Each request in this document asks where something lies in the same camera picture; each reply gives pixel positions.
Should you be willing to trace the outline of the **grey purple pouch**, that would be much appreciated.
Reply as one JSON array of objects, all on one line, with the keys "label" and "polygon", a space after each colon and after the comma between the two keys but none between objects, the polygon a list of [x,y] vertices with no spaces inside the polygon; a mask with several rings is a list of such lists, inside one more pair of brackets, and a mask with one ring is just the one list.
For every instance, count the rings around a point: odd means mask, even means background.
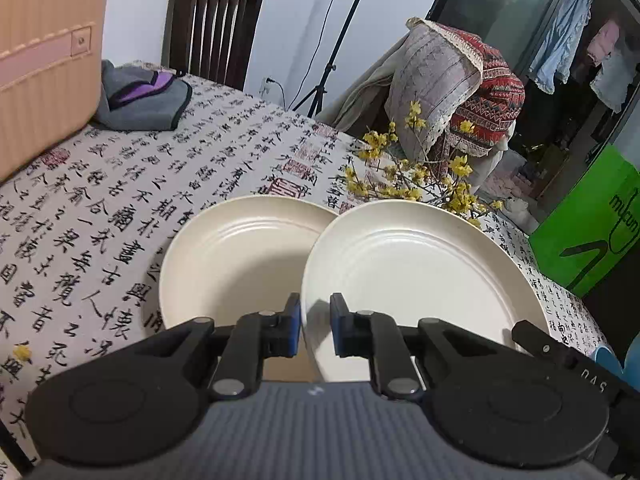
[{"label": "grey purple pouch", "polygon": [[192,99],[180,75],[104,60],[101,96],[92,122],[122,132],[174,131]]}]

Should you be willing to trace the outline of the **light blue hanging shirt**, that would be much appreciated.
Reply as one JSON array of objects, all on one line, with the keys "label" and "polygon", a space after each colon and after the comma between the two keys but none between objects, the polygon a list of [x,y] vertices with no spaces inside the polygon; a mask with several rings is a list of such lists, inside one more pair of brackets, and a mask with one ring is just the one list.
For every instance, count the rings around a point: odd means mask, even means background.
[{"label": "light blue hanging shirt", "polygon": [[540,91],[553,94],[556,80],[567,83],[593,1],[561,0],[528,69],[528,76]]}]

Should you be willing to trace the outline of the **patterned cloth covered chair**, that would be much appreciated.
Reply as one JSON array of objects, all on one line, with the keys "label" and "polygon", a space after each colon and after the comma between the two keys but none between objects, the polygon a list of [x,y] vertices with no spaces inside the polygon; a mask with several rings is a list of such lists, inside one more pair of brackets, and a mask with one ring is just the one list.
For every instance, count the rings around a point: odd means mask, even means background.
[{"label": "patterned cloth covered chair", "polygon": [[382,119],[396,126],[398,150],[443,174],[465,158],[477,191],[501,162],[525,101],[521,79],[480,36],[424,18],[347,90],[318,122],[361,138]]}]

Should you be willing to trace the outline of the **pink hanging garment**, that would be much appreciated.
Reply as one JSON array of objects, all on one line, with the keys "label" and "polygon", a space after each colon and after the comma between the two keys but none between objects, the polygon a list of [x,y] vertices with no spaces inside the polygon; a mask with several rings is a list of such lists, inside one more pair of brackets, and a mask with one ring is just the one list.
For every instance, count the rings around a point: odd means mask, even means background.
[{"label": "pink hanging garment", "polygon": [[607,20],[592,37],[587,56],[594,66],[599,66],[609,56],[620,38],[620,26],[615,20]]}]

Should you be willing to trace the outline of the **pink small suitcase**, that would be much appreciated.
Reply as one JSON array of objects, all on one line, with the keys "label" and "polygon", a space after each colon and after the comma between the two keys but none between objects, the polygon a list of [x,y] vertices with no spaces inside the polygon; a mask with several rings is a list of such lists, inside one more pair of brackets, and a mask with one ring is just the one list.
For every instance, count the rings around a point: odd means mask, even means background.
[{"label": "pink small suitcase", "polygon": [[101,96],[106,0],[1,0],[1,175],[85,127]]}]

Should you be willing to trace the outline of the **cream plate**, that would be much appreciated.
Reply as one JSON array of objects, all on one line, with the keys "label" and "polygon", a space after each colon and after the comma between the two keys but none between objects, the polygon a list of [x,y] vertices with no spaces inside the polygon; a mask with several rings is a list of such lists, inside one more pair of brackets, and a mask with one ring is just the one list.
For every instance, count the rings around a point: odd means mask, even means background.
[{"label": "cream plate", "polygon": [[199,316],[227,325],[247,313],[281,310],[300,291],[311,248],[336,218],[326,207],[274,195],[234,198],[201,212],[163,260],[164,325]]},{"label": "cream plate", "polygon": [[510,346],[521,320],[549,326],[523,272],[480,229],[447,211],[403,200],[338,216],[314,243],[302,283],[306,348],[325,382],[360,382],[368,363],[334,350],[329,300],[390,315],[398,325],[440,318]]}]

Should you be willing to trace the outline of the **black framed glass door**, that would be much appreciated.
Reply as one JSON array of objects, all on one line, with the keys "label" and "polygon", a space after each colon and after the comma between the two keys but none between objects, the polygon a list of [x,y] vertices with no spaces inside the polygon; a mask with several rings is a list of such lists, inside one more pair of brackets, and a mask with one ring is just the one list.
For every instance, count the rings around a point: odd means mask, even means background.
[{"label": "black framed glass door", "polygon": [[501,51],[526,100],[480,195],[530,233],[612,143],[639,99],[639,0],[435,0],[433,21]]}]

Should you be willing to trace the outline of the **blue bowl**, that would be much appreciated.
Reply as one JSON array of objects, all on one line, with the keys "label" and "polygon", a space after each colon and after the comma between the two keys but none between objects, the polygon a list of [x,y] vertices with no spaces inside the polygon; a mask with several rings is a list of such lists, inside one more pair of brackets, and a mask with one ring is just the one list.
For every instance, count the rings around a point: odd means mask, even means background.
[{"label": "blue bowl", "polygon": [[599,346],[592,352],[591,359],[616,377],[624,378],[624,369],[616,355],[607,346]]}]

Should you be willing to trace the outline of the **green paper bag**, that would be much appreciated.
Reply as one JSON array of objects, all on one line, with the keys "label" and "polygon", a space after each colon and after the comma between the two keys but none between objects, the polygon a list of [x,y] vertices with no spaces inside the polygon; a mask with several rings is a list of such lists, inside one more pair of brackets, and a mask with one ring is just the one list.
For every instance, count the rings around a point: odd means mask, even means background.
[{"label": "green paper bag", "polygon": [[539,271],[585,296],[639,239],[639,171],[608,146],[529,237]]}]

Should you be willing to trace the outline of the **dark wooden chair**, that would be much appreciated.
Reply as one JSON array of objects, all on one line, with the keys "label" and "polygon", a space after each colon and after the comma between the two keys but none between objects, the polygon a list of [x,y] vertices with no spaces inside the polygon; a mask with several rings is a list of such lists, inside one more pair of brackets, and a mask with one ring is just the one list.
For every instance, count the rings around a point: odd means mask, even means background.
[{"label": "dark wooden chair", "polygon": [[165,66],[242,90],[264,0],[169,0]]}]

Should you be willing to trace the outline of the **calligraphy print tablecloth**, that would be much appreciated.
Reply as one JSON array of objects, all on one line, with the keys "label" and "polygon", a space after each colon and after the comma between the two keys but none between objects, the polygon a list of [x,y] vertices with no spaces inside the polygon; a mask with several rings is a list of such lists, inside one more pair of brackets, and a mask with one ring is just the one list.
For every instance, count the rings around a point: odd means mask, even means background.
[{"label": "calligraphy print tablecloth", "polygon": [[50,377],[164,326],[168,245],[201,211],[271,194],[342,214],[362,189],[392,188],[345,133],[190,77],[171,132],[88,126],[1,188],[1,419],[35,455],[25,406]]}]

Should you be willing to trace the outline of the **studio lamp on stand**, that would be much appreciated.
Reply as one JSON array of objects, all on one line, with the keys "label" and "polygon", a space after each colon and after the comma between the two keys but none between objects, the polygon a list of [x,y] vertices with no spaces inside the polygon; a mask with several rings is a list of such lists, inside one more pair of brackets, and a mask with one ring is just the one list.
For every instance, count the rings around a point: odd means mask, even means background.
[{"label": "studio lamp on stand", "polygon": [[355,14],[358,10],[358,6],[360,5],[361,0],[352,0],[352,4],[350,5],[348,13],[346,14],[346,18],[344,19],[344,23],[340,29],[340,32],[336,37],[335,44],[333,46],[333,49],[331,51],[331,54],[328,60],[326,61],[326,66],[324,66],[324,69],[318,81],[318,84],[315,84],[309,90],[306,96],[299,96],[300,92],[302,92],[303,90],[304,83],[306,82],[308,76],[310,75],[312,66],[314,65],[314,60],[316,59],[317,54],[319,53],[320,47],[322,45],[324,33],[326,32],[326,24],[328,24],[328,19],[329,19],[331,10],[333,9],[334,2],[335,0],[329,1],[328,7],[326,8],[326,13],[324,14],[323,21],[320,27],[318,41],[316,46],[314,47],[314,53],[311,55],[311,58],[307,66],[307,71],[303,76],[303,79],[298,86],[298,90],[296,91],[296,95],[294,96],[291,102],[291,110],[293,112],[299,112],[304,105],[309,103],[308,110],[306,111],[306,116],[308,118],[314,117],[314,115],[317,115],[322,111],[324,96],[326,95],[326,92],[328,92],[328,90],[326,90],[326,85],[328,84],[330,76],[337,69],[336,61],[337,61],[338,54],[340,53],[341,47],[344,44],[344,40],[347,36],[349,27],[352,24],[352,20],[355,17]]}]

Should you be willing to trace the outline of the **cream plate top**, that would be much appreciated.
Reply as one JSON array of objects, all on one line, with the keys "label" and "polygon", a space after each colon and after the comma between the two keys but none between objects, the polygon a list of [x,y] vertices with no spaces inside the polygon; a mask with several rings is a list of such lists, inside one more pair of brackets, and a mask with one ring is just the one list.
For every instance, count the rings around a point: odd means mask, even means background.
[{"label": "cream plate top", "polygon": [[549,326],[523,272],[480,229],[447,211],[403,200],[338,216],[314,243],[302,283],[306,348],[325,382],[360,382],[368,363],[334,350],[329,300],[390,315],[398,325],[440,318],[510,346],[521,320]]}]

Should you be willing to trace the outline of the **white hanging garment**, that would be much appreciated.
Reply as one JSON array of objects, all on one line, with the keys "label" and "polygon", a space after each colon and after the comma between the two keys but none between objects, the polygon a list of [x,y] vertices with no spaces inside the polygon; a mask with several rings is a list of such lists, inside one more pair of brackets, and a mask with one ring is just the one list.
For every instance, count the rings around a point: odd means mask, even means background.
[{"label": "white hanging garment", "polygon": [[639,52],[614,49],[601,63],[597,76],[590,82],[596,97],[614,113],[622,110],[628,86],[636,76]]}]

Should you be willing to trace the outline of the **yellow flower branch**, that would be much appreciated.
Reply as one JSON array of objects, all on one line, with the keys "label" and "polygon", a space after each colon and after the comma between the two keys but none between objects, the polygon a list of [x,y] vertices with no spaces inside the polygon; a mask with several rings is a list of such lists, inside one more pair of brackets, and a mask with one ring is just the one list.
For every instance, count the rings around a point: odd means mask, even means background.
[{"label": "yellow flower branch", "polygon": [[503,200],[486,200],[472,191],[469,157],[412,162],[392,151],[399,146],[398,125],[369,130],[352,151],[352,160],[335,178],[357,200],[406,200],[432,205],[481,228],[483,218],[504,209]]}]

